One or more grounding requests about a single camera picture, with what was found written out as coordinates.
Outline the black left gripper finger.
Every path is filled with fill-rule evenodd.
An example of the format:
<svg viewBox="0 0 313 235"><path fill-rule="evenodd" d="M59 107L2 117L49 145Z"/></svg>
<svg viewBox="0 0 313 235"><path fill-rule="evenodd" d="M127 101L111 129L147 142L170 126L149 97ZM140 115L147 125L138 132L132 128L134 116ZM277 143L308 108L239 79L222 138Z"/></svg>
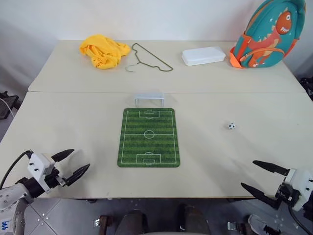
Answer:
<svg viewBox="0 0 313 235"><path fill-rule="evenodd" d="M79 169L77 169L76 171L74 171L70 177L64 178L64 182L66 186L70 186L73 183L75 183L78 179L80 179L85 174L85 172L88 170L89 167L90 167L90 164L84 165L80 167Z"/></svg>
<svg viewBox="0 0 313 235"><path fill-rule="evenodd" d="M67 150L64 150L62 152L54 154L53 156L51 156L51 158L55 162L60 162L63 159L67 158L73 151L74 151L74 149L67 149Z"/></svg>

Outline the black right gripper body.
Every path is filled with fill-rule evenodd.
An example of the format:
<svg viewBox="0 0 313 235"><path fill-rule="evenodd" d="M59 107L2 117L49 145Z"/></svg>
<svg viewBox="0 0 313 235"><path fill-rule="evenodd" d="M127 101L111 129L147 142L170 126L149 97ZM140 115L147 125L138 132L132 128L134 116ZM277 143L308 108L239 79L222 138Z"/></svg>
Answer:
<svg viewBox="0 0 313 235"><path fill-rule="evenodd" d="M285 203L296 203L299 200L300 192L294 189L292 186L282 183L276 194L275 197L280 199Z"/></svg>

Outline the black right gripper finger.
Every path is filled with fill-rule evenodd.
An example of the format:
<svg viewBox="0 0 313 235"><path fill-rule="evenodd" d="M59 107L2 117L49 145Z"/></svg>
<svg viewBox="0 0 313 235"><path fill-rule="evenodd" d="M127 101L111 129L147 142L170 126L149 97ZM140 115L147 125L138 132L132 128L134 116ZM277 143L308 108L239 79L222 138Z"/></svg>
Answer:
<svg viewBox="0 0 313 235"><path fill-rule="evenodd" d="M259 160L254 160L253 163L269 172L278 173L283 176L287 176L290 171L290 169L283 168L273 163L263 162Z"/></svg>
<svg viewBox="0 0 313 235"><path fill-rule="evenodd" d="M241 186L248 191L252 196L254 196L256 199L266 203L267 205L271 206L274 209L279 209L281 201L277 198L271 198L266 196L262 191L249 186L245 183L241 183Z"/></svg>

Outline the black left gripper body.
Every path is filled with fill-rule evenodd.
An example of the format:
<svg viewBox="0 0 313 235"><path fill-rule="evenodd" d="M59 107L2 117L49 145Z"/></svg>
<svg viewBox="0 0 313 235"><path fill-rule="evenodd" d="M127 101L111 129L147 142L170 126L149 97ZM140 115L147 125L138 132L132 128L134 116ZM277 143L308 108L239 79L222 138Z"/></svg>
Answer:
<svg viewBox="0 0 313 235"><path fill-rule="evenodd" d="M59 176L59 170L54 168L52 172L45 176L45 183L49 188L55 188L57 186L66 186L66 181Z"/></svg>

